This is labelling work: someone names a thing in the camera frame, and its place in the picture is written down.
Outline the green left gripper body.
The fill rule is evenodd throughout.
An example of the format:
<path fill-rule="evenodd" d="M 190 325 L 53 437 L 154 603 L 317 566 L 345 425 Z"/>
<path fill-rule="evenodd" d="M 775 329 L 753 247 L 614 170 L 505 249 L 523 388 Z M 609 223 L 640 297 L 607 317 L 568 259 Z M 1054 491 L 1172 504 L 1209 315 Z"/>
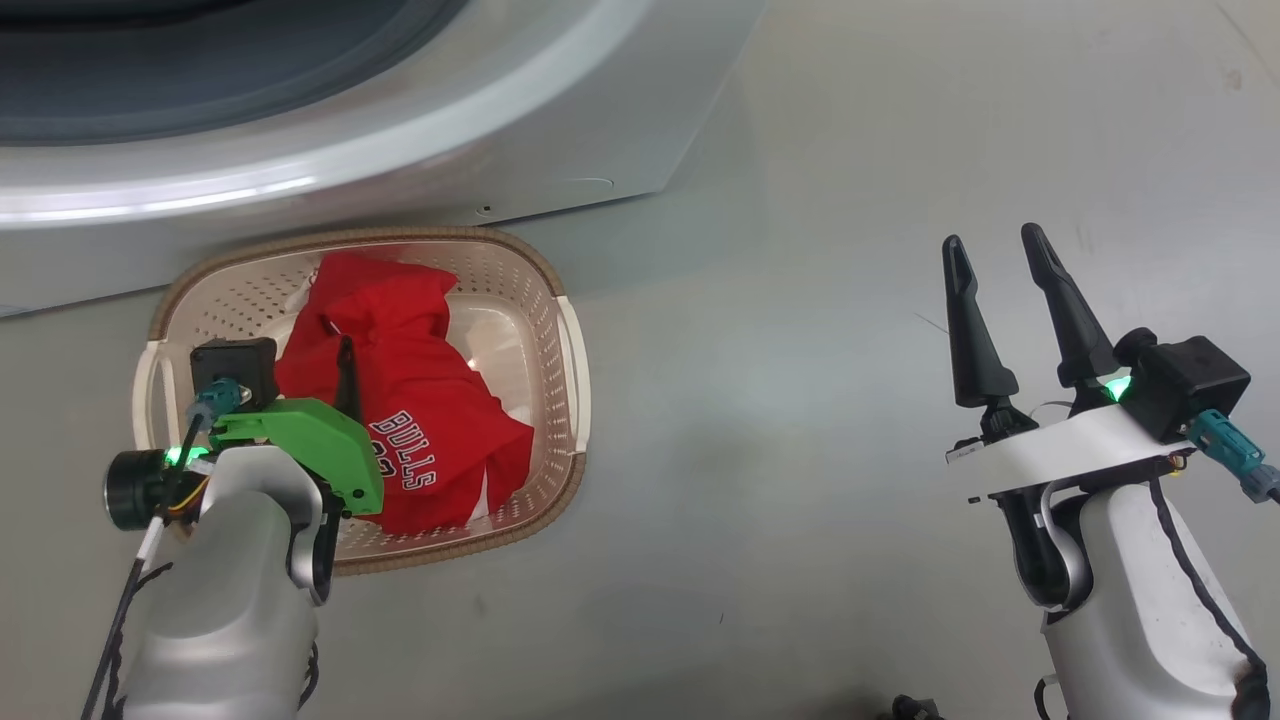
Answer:
<path fill-rule="evenodd" d="M 279 398 L 214 421 L 210 443 L 264 439 L 328 483 L 355 516 L 383 512 L 385 488 L 367 429 L 319 398 Z"/>

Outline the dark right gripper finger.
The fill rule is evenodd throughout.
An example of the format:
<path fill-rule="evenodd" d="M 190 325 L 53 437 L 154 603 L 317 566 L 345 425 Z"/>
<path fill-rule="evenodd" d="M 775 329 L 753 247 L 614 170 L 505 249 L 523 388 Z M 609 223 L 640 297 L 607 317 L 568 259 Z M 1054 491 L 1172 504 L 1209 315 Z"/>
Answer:
<path fill-rule="evenodd" d="M 1020 229 L 1032 279 L 1044 295 L 1060 351 L 1056 374 L 1064 388 L 1093 382 L 1119 369 L 1114 346 L 1043 228 Z"/>
<path fill-rule="evenodd" d="M 984 407 L 1016 395 L 1018 379 L 991 338 L 977 302 L 977 275 L 959 236 L 942 242 L 942 263 L 955 404 Z"/>

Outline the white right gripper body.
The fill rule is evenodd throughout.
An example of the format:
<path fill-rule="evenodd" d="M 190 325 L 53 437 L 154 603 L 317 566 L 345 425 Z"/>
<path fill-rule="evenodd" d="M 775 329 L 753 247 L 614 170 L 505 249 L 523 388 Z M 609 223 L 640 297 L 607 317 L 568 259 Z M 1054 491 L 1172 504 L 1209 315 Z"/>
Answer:
<path fill-rule="evenodd" d="M 945 484 L 968 500 L 1194 448 L 1187 439 L 1160 443 L 1125 407 L 1111 405 L 950 454 Z"/>

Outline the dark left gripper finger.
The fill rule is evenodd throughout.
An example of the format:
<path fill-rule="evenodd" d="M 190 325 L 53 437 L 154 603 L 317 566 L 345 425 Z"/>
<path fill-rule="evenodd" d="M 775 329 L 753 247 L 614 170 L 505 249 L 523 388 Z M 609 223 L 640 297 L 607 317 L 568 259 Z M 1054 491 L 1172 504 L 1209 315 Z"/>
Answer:
<path fill-rule="evenodd" d="M 335 410 L 353 421 L 364 421 L 355 343 L 347 334 L 340 337 L 335 356 L 335 369 L 338 373 L 335 383 Z"/>

